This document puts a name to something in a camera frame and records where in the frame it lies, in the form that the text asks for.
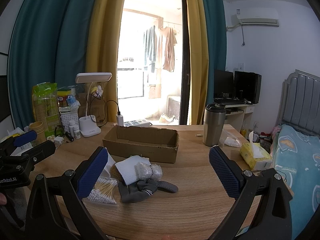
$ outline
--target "cartoon pattern bedding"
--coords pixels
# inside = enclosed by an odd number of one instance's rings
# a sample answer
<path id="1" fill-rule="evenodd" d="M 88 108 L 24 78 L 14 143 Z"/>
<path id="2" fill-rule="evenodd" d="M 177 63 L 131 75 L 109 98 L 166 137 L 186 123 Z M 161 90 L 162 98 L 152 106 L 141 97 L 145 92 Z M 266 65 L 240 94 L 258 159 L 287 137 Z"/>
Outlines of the cartoon pattern bedding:
<path id="1" fill-rule="evenodd" d="M 290 208 L 295 239 L 320 203 L 320 139 L 282 125 L 277 142 L 273 166 L 294 192 Z"/>

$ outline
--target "wooden table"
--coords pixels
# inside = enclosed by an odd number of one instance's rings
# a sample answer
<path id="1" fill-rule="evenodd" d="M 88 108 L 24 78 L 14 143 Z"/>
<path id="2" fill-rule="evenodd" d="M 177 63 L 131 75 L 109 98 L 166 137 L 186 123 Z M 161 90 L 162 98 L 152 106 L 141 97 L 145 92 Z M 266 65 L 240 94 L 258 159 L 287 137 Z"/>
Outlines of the wooden table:
<path id="1" fill-rule="evenodd" d="M 63 144 L 54 155 L 35 166 L 30 174 L 31 181 L 39 173 L 47 177 L 60 176 L 68 169 L 75 170 L 81 161 L 88 159 L 113 124 L 107 124 L 99 135 Z M 153 196 L 140 203 L 122 204 L 119 191 L 115 192 L 117 210 L 97 208 L 87 205 L 92 217 L 109 236 L 122 239 L 161 239 L 171 235 L 174 239 L 207 239 L 228 213 L 234 199 L 229 198 L 217 175 L 209 163 L 209 147 L 202 143 L 202 125 L 158 126 L 179 131 L 179 148 L 175 164 L 158 163 L 163 170 L 163 180 L 179 187 L 178 193 L 157 191 Z M 239 138 L 246 140 L 230 125 L 224 128 Z M 239 155 L 239 148 L 222 147 L 225 154 L 235 160 L 244 170 L 247 164 Z M 114 160 L 124 158 L 113 156 Z M 60 208 L 69 216 L 61 197 Z M 249 225 L 254 211 L 245 221 Z"/>

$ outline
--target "lamp base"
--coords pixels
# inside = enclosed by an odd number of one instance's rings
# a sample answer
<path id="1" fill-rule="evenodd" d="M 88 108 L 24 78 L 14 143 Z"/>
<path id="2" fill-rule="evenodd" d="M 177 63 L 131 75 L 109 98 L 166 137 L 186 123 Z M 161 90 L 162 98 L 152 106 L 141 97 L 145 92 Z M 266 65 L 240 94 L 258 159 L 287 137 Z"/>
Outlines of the lamp base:
<path id="1" fill-rule="evenodd" d="M 96 117 L 94 115 L 79 118 L 80 132 L 84 137 L 90 137 L 101 133 L 101 129 L 97 126 Z"/>

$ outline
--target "keyboard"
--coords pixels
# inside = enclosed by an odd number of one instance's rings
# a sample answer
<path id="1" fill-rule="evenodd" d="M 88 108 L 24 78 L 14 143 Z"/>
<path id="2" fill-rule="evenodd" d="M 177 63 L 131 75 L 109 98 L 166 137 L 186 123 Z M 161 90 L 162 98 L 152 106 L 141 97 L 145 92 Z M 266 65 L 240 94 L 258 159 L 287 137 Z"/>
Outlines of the keyboard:
<path id="1" fill-rule="evenodd" d="M 215 98 L 214 103 L 219 105 L 227 106 L 227 105 L 243 105 L 244 102 L 237 99 L 228 99 L 228 98 Z"/>

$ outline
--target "bolt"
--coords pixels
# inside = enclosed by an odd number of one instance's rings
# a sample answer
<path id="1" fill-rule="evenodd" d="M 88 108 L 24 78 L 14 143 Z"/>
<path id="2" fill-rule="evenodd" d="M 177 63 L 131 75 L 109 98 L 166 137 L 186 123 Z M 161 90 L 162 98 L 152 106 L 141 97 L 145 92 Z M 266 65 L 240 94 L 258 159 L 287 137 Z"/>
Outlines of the bolt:
<path id="1" fill-rule="evenodd" d="M 252 176 L 252 172 L 249 171 L 249 170 L 245 170 L 245 171 L 243 172 L 243 174 L 246 175 L 247 177 L 251 177 L 251 176 Z"/>
<path id="2" fill-rule="evenodd" d="M 73 174 L 73 170 L 67 170 L 64 175 L 71 176 Z"/>
<path id="3" fill-rule="evenodd" d="M 37 180 L 43 179 L 43 175 L 42 175 L 42 174 L 39 174 L 38 176 L 36 176 L 36 179 L 37 179 Z"/>
<path id="4" fill-rule="evenodd" d="M 278 173 L 275 174 L 275 178 L 276 178 L 277 180 L 281 180 L 281 179 L 282 179 L 281 175 L 278 174 Z"/>

